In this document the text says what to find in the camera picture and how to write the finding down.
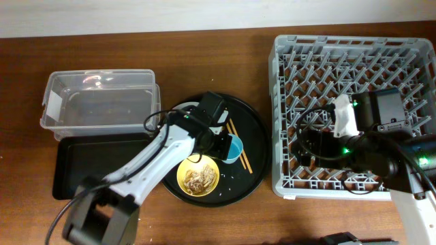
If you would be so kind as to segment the blue cup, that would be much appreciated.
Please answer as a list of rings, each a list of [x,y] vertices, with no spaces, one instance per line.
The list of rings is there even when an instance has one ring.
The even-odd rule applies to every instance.
[[[230,137],[232,138],[232,141],[230,144],[230,149],[228,152],[227,159],[223,161],[225,164],[235,163],[243,152],[242,140],[234,134],[230,134]]]

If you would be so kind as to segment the yellow bowl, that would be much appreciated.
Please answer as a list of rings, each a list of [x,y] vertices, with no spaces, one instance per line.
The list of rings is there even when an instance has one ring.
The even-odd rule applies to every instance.
[[[212,189],[212,191],[213,191],[218,185],[220,172],[219,172],[219,168],[218,168],[217,163],[212,158],[210,158],[206,155],[193,154],[193,155],[189,156],[188,158],[186,158],[185,160],[183,160],[180,163],[180,165],[178,166],[178,169],[176,172],[176,180],[177,180],[178,185],[181,188],[181,190],[185,194],[187,194],[188,196],[203,197],[203,196],[206,196],[212,192],[212,191],[210,191],[209,193],[206,193],[205,195],[200,195],[200,196],[190,195],[186,192],[185,187],[183,186],[183,178],[185,177],[186,172],[190,169],[192,169],[194,171],[200,171],[204,165],[211,166],[217,172],[217,180],[216,180],[215,185]]]

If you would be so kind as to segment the food scraps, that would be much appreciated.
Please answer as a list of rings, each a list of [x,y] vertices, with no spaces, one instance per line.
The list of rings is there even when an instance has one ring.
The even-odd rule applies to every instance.
[[[209,165],[200,171],[188,170],[183,178],[183,186],[190,195],[200,196],[212,191],[217,180],[217,172]]]

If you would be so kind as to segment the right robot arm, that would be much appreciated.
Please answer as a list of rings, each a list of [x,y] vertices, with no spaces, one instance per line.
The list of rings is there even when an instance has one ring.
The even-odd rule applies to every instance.
[[[339,95],[321,111],[331,132],[296,121],[291,152],[299,164],[374,174],[390,191],[410,244],[435,243],[435,135],[413,136],[396,88]]]

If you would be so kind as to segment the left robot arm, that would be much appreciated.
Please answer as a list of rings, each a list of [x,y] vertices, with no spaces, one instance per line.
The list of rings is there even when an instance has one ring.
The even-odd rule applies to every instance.
[[[228,117],[225,99],[203,94],[196,105],[164,111],[156,136],[120,169],[88,179],[64,207],[62,237],[71,244],[134,244],[140,207],[156,185],[179,163],[202,167],[207,159],[225,160],[231,137],[214,129]]]

